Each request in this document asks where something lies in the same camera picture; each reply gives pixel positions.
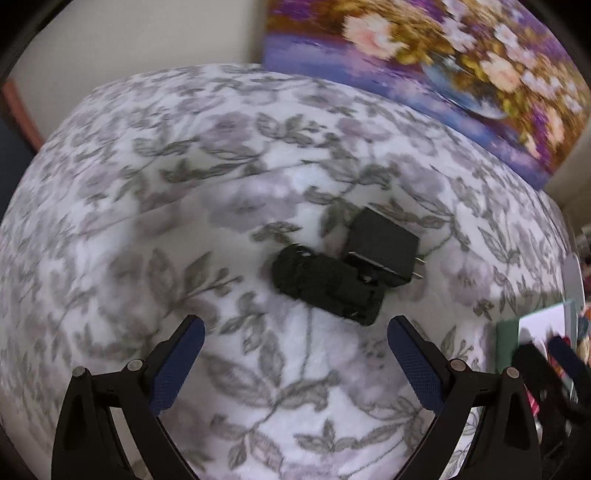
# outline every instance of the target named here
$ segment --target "blue gripper pad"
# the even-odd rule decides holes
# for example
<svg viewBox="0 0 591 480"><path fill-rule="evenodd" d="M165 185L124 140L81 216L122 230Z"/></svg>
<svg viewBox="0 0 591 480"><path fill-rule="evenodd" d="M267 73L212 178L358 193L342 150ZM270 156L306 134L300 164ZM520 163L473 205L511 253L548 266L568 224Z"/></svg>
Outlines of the blue gripper pad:
<svg viewBox="0 0 591 480"><path fill-rule="evenodd" d="M205 324L195 318L154 377L150 396L154 416L173 406L204 342Z"/></svg>
<svg viewBox="0 0 591 480"><path fill-rule="evenodd" d="M441 379L396 318L388 324L388 344L423 408L439 415L444 405Z"/></svg>
<svg viewBox="0 0 591 480"><path fill-rule="evenodd" d="M569 347L562 338L556 336L548 342L550 355L556 358L564 371L570 378L576 379L580 374L585 373L585 364L579 359L574 350Z"/></svg>

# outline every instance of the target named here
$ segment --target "black object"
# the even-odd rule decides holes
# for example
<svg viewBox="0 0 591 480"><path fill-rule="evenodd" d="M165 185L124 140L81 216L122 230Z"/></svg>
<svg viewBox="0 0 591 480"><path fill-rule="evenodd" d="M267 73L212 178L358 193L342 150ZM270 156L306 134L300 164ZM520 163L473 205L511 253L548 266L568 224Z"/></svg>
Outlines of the black object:
<svg viewBox="0 0 591 480"><path fill-rule="evenodd" d="M382 284L363 278L355 267L296 244L279 253L272 279L285 295L364 326L375 322L385 293Z"/></svg>
<svg viewBox="0 0 591 480"><path fill-rule="evenodd" d="M412 280L418 242L391 219L364 208L351 224L342 257L363 276L394 288Z"/></svg>
<svg viewBox="0 0 591 480"><path fill-rule="evenodd" d="M587 0L519 0L529 12L540 20L569 54L585 82L591 86L591 35L584 13Z"/></svg>
<svg viewBox="0 0 591 480"><path fill-rule="evenodd" d="M170 440L157 413L172 405L199 353L204 324L187 317L144 363L91 375L82 367L66 392L57 425L52 480L137 480L119 442L110 407L120 407L154 480L199 480ZM388 343L425 408L437 418L395 480L438 480L470 409L484 406L457 480L538 480L540 454L520 378L473 372L425 342L403 316L388 327Z"/></svg>
<svg viewBox="0 0 591 480"><path fill-rule="evenodd" d="M439 479L472 407L484 407L456 480L539 480L540 447L524 383L516 369L472 371L448 362L404 316L388 326L388 343L421 405L437 417L395 480Z"/></svg>
<svg viewBox="0 0 591 480"><path fill-rule="evenodd" d="M104 375L74 369L57 423L52 480L136 480L113 423L112 407L122 409L155 480L195 480L157 415L174 402L204 338L203 322L191 315L145 362L135 360L121 372Z"/></svg>
<svg viewBox="0 0 591 480"><path fill-rule="evenodd" d="M2 0L0 8L0 86L27 45L72 0Z"/></svg>
<svg viewBox="0 0 591 480"><path fill-rule="evenodd" d="M589 477L591 452L591 371L560 337L548 350L573 380L578 403L573 403L562 380L535 345L520 346L512 364L540 406L543 435L540 446L544 480L578 480Z"/></svg>
<svg viewBox="0 0 591 480"><path fill-rule="evenodd" d="M0 425L0 478L37 480Z"/></svg>
<svg viewBox="0 0 591 480"><path fill-rule="evenodd" d="M33 156L28 145L0 119L0 218Z"/></svg>

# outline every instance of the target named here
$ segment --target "floral bedspread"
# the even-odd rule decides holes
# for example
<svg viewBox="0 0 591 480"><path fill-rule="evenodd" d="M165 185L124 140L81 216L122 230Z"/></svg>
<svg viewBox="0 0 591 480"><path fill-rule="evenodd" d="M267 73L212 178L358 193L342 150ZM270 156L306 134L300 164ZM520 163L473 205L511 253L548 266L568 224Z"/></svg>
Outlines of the floral bedspread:
<svg viewBox="0 0 591 480"><path fill-rule="evenodd" d="M336 255L366 205L416 233L426 262L375 326L274 291L274 254L299 242ZM544 193L439 121L252 65L98 88L0 230L0 385L31 442L50 456L73 367L121 369L195 313L204 351L161 417L207 480L391 479L432 416L388 320L403 313L447 357L491 369L491 326L559 300L569 249Z"/></svg>

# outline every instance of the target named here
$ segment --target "black charger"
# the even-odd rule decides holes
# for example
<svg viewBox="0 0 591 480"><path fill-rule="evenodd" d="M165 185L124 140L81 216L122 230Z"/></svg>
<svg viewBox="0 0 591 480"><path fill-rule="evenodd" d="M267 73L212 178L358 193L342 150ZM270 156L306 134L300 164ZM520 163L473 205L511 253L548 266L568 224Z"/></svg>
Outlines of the black charger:
<svg viewBox="0 0 591 480"><path fill-rule="evenodd" d="M294 299L372 325L386 288L422 278L414 272L415 262L423 262L418 243L411 232L365 208L351 225L341 260L290 245L273 262L273 284Z"/></svg>

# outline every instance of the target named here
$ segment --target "floral painting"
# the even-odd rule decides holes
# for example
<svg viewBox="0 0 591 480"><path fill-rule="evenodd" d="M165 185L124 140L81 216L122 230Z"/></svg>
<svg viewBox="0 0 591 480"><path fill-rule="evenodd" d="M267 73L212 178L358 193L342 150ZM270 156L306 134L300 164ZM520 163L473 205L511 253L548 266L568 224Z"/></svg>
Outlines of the floral painting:
<svg viewBox="0 0 591 480"><path fill-rule="evenodd" d="M466 135L541 188L591 92L516 0L271 0L265 67L352 85Z"/></svg>

